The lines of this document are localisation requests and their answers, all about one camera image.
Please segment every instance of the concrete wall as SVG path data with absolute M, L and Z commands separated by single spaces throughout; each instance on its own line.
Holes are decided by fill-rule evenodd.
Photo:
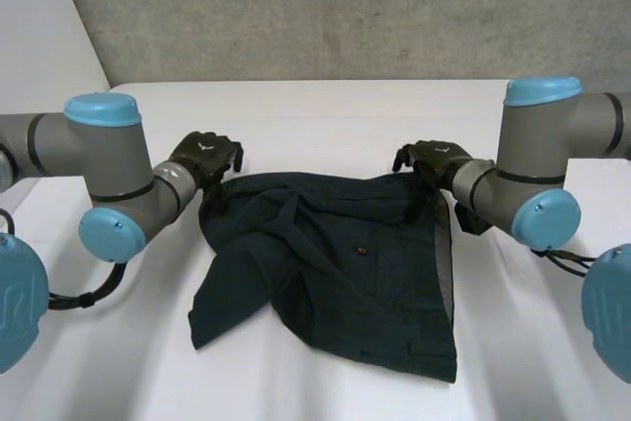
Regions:
M 115 85 L 574 74 L 631 89 L 631 0 L 75 0 Z

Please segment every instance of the dark green shirt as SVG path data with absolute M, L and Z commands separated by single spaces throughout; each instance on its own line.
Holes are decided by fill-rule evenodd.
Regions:
M 308 345 L 456 379 L 449 210 L 415 174 L 284 173 L 223 186 L 199 222 L 216 251 L 189 314 L 200 348 L 271 303 Z

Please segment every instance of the blue cover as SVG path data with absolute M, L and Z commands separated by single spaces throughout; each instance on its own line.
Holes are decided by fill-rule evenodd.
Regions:
M 141 122 L 136 100 L 122 93 L 76 96 L 63 112 L 69 120 L 93 127 L 129 127 Z
M 111 263 L 129 261 L 147 244 L 145 233 L 136 221 L 108 207 L 97 207 L 84 214 L 79 237 L 92 255 Z
M 564 189 L 547 189 L 526 201 L 515 214 L 511 234 L 535 250 L 558 248 L 581 224 L 581 208 Z
M 631 384 L 631 244 L 613 248 L 594 262 L 583 285 L 582 308 L 599 357 Z
M 583 91 L 578 78 L 571 76 L 521 78 L 509 82 L 504 105 L 522 107 L 573 98 Z
M 29 351 L 48 309 L 48 276 L 27 244 L 0 233 L 0 374 Z

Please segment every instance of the white tablecloth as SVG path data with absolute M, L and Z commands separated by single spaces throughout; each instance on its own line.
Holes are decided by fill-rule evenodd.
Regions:
M 457 141 L 495 158 L 504 81 L 136 84 L 152 162 L 191 130 L 243 142 L 243 174 L 388 173 L 419 139 Z M 626 162 L 572 162 L 566 187 L 583 224 L 574 250 L 628 242 Z M 213 258 L 196 222 L 199 196 L 89 310 L 48 313 L 32 351 L 0 377 L 0 419 L 627 420 L 629 387 L 583 327 L 582 280 L 497 230 L 463 234 L 453 219 L 455 385 L 366 366 L 306 347 L 270 309 L 195 352 L 186 314 Z M 40 180 L 15 213 L 51 289 L 94 289 L 109 265 L 77 236 L 90 202 L 80 178 Z

